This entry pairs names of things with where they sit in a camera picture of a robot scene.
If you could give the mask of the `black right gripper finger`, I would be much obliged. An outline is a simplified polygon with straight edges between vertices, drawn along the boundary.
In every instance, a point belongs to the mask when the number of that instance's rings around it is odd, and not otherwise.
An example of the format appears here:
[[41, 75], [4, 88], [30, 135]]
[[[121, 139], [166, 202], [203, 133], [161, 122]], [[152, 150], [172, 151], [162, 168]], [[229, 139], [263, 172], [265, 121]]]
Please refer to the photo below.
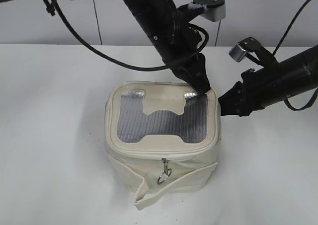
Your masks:
[[234, 86], [226, 93], [219, 97], [220, 103], [234, 103], [240, 99], [240, 82], [236, 82]]
[[220, 101], [221, 107], [221, 116], [237, 116], [239, 113], [237, 112], [237, 107], [232, 102]]

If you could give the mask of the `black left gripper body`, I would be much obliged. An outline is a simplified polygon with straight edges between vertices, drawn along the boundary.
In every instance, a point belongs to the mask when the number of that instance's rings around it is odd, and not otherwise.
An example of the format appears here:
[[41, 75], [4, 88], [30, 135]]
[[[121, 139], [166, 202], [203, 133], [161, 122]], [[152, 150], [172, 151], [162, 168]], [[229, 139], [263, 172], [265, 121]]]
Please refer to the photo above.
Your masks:
[[161, 59], [163, 69], [172, 71], [176, 67], [187, 70], [198, 58], [205, 58], [201, 51], [206, 46], [206, 30], [202, 28], [183, 28], [173, 31], [166, 29], [161, 33]]

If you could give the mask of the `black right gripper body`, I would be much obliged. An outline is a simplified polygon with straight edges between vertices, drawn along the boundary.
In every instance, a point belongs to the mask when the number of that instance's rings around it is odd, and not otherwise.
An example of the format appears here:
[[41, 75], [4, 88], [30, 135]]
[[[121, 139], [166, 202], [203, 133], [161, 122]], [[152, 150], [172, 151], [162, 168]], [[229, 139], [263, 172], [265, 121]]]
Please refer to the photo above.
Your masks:
[[249, 116], [253, 111], [263, 110], [255, 99], [255, 69], [249, 69], [241, 74], [238, 81], [230, 89], [229, 115]]

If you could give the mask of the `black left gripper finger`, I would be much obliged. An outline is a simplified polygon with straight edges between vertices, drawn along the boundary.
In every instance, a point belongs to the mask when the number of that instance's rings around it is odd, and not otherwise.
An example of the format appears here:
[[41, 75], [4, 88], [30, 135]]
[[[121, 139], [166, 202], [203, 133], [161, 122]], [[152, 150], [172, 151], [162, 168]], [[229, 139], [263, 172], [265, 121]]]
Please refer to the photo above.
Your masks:
[[189, 84], [198, 93], [204, 94], [211, 89], [206, 68], [205, 68], [205, 58], [196, 59], [189, 67]]
[[172, 73], [180, 80], [189, 84], [194, 90], [196, 90], [195, 79], [192, 74], [184, 67], [176, 67], [172, 69]]

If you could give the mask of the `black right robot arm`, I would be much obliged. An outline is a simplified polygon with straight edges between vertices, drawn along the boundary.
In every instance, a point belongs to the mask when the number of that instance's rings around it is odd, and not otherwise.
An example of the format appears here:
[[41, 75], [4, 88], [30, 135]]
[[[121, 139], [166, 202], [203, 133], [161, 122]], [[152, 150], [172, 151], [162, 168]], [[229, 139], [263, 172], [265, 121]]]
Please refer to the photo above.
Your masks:
[[247, 70], [219, 98], [221, 115], [249, 116], [253, 111], [318, 87], [318, 47], [311, 47], [274, 68]]

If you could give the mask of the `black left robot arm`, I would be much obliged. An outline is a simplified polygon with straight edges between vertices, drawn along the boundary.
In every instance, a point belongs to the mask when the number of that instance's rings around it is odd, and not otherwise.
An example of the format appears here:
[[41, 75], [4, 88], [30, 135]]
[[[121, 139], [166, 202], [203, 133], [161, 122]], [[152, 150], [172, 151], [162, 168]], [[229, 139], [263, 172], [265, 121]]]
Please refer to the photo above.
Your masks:
[[123, 0], [165, 63], [160, 67], [142, 68], [123, 63], [98, 51], [72, 28], [57, 0], [43, 2], [49, 14], [58, 14], [72, 35], [100, 57], [134, 71], [155, 72], [170, 69], [177, 78], [188, 83], [198, 94], [210, 90], [205, 57], [201, 52], [209, 41], [209, 35], [203, 28], [190, 23], [193, 18], [204, 12], [203, 8], [178, 9], [173, 0]]

